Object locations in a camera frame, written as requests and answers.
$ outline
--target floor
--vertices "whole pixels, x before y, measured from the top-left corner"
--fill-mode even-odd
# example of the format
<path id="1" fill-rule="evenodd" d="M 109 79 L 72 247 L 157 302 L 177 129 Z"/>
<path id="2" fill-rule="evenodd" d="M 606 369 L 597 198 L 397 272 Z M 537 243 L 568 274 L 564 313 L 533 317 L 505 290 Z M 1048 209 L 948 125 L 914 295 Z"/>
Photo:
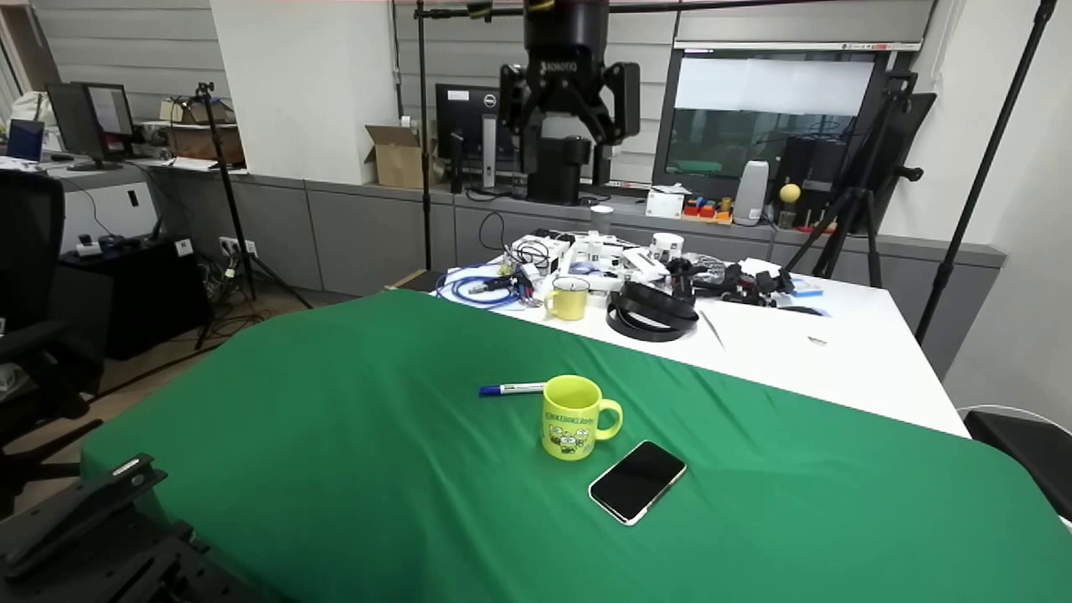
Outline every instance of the floor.
<path id="1" fill-rule="evenodd" d="M 205 349 L 220 343 L 223 337 L 237 333 L 241 328 L 274 317 L 274 313 L 290 313 L 300 311 L 300 304 L 288 295 L 261 295 L 255 304 L 237 304 L 232 309 L 214 328 Z M 107 361 L 102 369 L 102 381 L 101 381 L 101 395 L 89 413 L 78 421 L 50 421 L 24 439 L 16 439 L 11 445 L 11 452 L 19 447 L 32 447 L 41 443 L 50 443 L 54 434 L 88 421 L 88 419 L 101 419 L 109 421 L 118 414 L 124 414 L 126 408 L 139 404 L 145 398 L 149 398 L 157 388 L 163 388 L 168 381 L 174 381 L 177 374 L 183 374 L 189 364 L 196 364 L 205 356 L 194 356 L 202 328 L 183 331 L 145 356 L 132 356 L 126 361 Z M 79 458 L 79 443 L 59 447 L 50 462 L 78 462 Z M 24 496 L 16 499 L 16 511 L 36 504 L 41 499 L 50 499 L 54 491 L 68 489 L 72 480 L 45 480 L 45 483 L 30 483 L 24 489 Z"/>

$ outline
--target window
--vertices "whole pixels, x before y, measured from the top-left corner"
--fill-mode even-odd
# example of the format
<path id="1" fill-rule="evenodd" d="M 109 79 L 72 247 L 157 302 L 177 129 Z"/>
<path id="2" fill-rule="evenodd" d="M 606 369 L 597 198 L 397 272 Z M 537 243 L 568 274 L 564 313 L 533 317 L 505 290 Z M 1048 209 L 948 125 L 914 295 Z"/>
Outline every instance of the window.
<path id="1" fill-rule="evenodd" d="M 670 77 L 655 179 L 734 198 L 747 160 L 801 184 L 829 184 L 857 135 L 875 55 L 675 53 Z"/>

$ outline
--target tripod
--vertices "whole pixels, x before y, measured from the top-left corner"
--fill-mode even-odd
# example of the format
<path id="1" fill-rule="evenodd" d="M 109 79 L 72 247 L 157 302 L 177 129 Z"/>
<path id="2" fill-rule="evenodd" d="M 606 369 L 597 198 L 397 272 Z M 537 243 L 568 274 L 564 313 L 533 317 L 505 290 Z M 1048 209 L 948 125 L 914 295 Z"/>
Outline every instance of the tripod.
<path id="1" fill-rule="evenodd" d="M 284 284 L 284 280 L 277 279 L 277 272 L 270 272 L 258 254 L 251 254 L 251 250 L 244 247 L 246 237 L 244 237 L 244 226 L 241 226 L 241 214 L 237 214 L 237 201 L 235 201 L 235 184 L 232 184 L 232 166 L 229 166 L 229 158 L 223 158 L 223 138 L 220 138 L 220 127 L 216 127 L 216 119 L 214 119 L 214 96 L 210 96 L 210 90 L 214 90 L 210 79 L 207 79 L 207 82 L 196 82 L 194 99 L 202 99 L 205 118 L 207 118 L 210 150 L 214 150 L 214 160 L 216 160 L 216 166 L 220 166 L 223 198 L 229 198 L 232 226 L 235 226 L 237 243 L 235 243 L 235 254 L 229 257 L 220 295 L 216 295 L 216 302 L 210 304 L 207 321 L 202 326 L 196 352 L 205 349 L 207 331 L 220 321 L 216 304 L 223 304 L 223 302 L 232 298 L 232 290 L 235 290 L 235 284 L 237 284 L 237 272 L 241 272 L 244 288 L 246 288 L 246 304 L 258 302 L 255 266 L 261 266 L 261 274 L 266 274 L 281 290 L 288 290 L 298 304 L 310 309 L 300 290 L 296 290 L 290 284 Z"/>
<path id="2" fill-rule="evenodd" d="M 850 175 L 855 184 L 847 184 L 838 201 L 825 209 L 819 225 L 810 226 L 806 240 L 796 247 L 796 254 L 785 263 L 785 274 L 790 274 L 804 254 L 813 247 L 813 240 L 838 222 L 829 230 L 827 247 L 819 250 L 817 263 L 810 274 L 829 279 L 838 266 L 838 257 L 845 250 L 845 237 L 865 222 L 866 235 L 866 280 L 869 288 L 880 288 L 880 254 L 876 254 L 876 188 L 885 178 L 906 178 L 916 179 L 923 169 L 916 166 L 897 166 L 897 169 L 876 169 L 887 160 L 900 160 L 910 139 L 910 90 L 914 90 L 914 72 L 887 72 L 885 104 L 875 118 L 876 135 L 865 148 L 865 166 Z"/>

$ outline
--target white table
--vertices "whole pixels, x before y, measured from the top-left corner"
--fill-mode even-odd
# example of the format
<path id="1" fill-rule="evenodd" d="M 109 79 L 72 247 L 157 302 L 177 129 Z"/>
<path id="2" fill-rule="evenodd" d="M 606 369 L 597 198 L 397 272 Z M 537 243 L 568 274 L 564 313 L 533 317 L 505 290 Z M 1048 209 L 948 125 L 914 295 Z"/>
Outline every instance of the white table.
<path id="1" fill-rule="evenodd" d="M 825 309 L 827 317 L 696 302 L 696 311 L 714 321 L 719 337 L 703 317 L 675 341 L 615 333 L 606 326 L 606 298 L 588 298 L 584 321 L 557 321 L 526 304 L 497 311 L 969 439 L 961 414 L 887 290 L 819 279 L 796 280 L 825 290 L 801 304 Z"/>

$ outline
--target black office chair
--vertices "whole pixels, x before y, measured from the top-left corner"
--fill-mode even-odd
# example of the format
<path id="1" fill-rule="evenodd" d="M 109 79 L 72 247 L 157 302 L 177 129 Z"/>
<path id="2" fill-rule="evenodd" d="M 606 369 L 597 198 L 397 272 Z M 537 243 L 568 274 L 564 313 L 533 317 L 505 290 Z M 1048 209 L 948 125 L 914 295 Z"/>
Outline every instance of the black office chair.
<path id="1" fill-rule="evenodd" d="M 68 326 L 45 321 L 50 280 L 62 235 L 62 188 L 41 175 L 0 169 L 0 364 L 19 364 L 30 385 L 0 403 L 0 447 L 54 419 L 88 413 L 82 391 L 101 385 L 95 357 Z M 78 465 L 44 465 L 101 421 L 88 421 L 30 452 L 0 452 L 0 517 L 32 480 L 78 474 Z"/>

